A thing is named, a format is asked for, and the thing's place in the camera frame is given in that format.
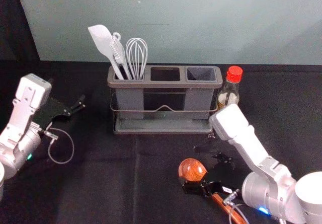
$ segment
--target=whisk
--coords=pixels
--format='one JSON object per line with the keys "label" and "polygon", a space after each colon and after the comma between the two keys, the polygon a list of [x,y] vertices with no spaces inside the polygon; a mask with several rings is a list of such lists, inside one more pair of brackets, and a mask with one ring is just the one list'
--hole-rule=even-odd
{"label": "whisk", "polygon": [[147,44],[141,38],[131,38],[126,43],[126,57],[134,80],[143,79],[147,61]]}

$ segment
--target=bottle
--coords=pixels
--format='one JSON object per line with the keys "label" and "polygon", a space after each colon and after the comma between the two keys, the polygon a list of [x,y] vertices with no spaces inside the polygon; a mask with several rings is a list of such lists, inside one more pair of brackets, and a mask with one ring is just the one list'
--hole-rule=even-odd
{"label": "bottle", "polygon": [[224,108],[225,106],[232,104],[232,103],[238,103],[239,101],[239,83],[242,79],[243,75],[243,69],[239,66],[231,66],[229,67],[227,71],[227,77],[226,82],[223,86],[223,88],[220,90],[218,94],[218,110]]}

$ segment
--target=gray cable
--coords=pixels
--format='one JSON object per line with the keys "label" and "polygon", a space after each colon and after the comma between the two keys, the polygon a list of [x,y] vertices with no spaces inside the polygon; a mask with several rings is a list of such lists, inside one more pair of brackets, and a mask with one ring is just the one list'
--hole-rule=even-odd
{"label": "gray cable", "polygon": [[238,206],[241,206],[242,204],[234,204],[233,206],[232,206],[232,208],[230,209],[230,212],[229,212],[229,224],[232,224],[232,222],[231,222],[231,214],[232,214],[232,212],[233,212],[233,210],[234,209],[236,209],[239,213],[240,213],[240,215],[244,218],[244,220],[246,221],[246,223],[247,224],[250,224],[249,223],[249,221],[247,220],[247,218],[246,218],[246,216],[243,214],[243,212],[238,208]]}
{"label": "gray cable", "polygon": [[59,165],[67,164],[69,161],[71,161],[71,160],[72,160],[72,157],[74,157],[74,150],[75,150],[74,141],[72,140],[71,136],[70,136],[67,132],[65,132],[64,130],[61,130],[61,129],[59,129],[59,128],[54,128],[54,127],[51,127],[50,129],[57,130],[57,131],[60,131],[60,132],[65,133],[65,134],[69,137],[69,139],[70,139],[70,141],[71,141],[71,146],[72,146],[71,156],[70,156],[70,158],[69,158],[68,160],[66,160],[66,161],[64,161],[64,162],[59,162],[59,161],[55,160],[55,159],[51,156],[51,154],[50,154],[50,148],[51,148],[51,146],[53,145],[53,143],[50,143],[50,144],[49,144],[49,147],[48,147],[48,156],[49,156],[49,158],[50,158],[54,163],[59,164]]}

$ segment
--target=utensil handle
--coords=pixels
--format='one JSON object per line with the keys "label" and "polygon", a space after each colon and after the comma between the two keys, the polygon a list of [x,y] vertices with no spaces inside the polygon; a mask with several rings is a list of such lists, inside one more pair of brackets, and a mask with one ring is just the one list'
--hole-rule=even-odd
{"label": "utensil handle", "polygon": [[[214,193],[211,196],[211,198],[213,199],[214,202],[216,202],[220,206],[221,209],[223,209],[227,214],[229,214],[231,207],[229,205],[224,205],[222,203],[223,199],[217,193]],[[235,210],[231,213],[231,219],[236,224],[247,224],[246,221]]]}
{"label": "utensil handle", "polygon": [[130,73],[130,71],[129,71],[128,67],[127,67],[127,64],[124,64],[124,65],[123,65],[123,69],[124,69],[124,71],[125,71],[125,74],[126,74],[126,76],[127,76],[128,80],[131,80],[131,79],[132,79],[132,75],[131,75],[131,73]]}

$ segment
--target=white cylinder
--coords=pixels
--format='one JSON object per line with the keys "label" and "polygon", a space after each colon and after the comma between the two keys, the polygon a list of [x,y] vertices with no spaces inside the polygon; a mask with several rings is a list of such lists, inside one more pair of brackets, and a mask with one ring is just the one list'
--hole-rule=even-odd
{"label": "white cylinder", "polygon": [[303,176],[295,186],[307,224],[322,223],[322,172]]}
{"label": "white cylinder", "polygon": [[263,207],[269,210],[270,214],[277,218],[282,218],[295,224],[305,223],[301,212],[302,208],[294,192],[294,186],[288,191],[284,198],[286,201],[281,207],[279,207],[278,200],[271,197],[270,191],[270,184],[267,178],[251,172],[243,183],[243,200],[250,207],[256,209]]}
{"label": "white cylinder", "polygon": [[5,169],[2,163],[0,162],[0,201],[4,195],[4,180],[5,180]]}

